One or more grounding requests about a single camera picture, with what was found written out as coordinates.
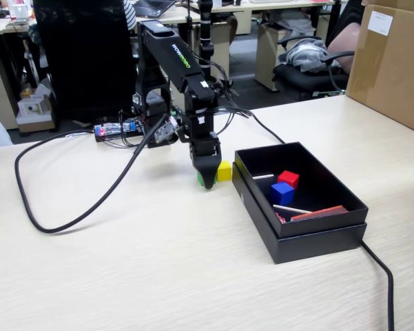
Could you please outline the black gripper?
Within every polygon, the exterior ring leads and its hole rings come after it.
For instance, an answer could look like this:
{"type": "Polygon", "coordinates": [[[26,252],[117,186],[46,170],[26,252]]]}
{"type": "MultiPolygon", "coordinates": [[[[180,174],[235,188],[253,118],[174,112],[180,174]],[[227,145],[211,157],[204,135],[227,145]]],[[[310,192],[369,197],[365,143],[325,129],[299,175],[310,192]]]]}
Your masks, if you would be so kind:
{"type": "Polygon", "coordinates": [[[184,142],[189,144],[193,166],[198,173],[198,181],[206,189],[212,189],[218,167],[220,155],[218,153],[219,140],[214,132],[214,116],[210,112],[202,114],[184,114],[184,142]]]}

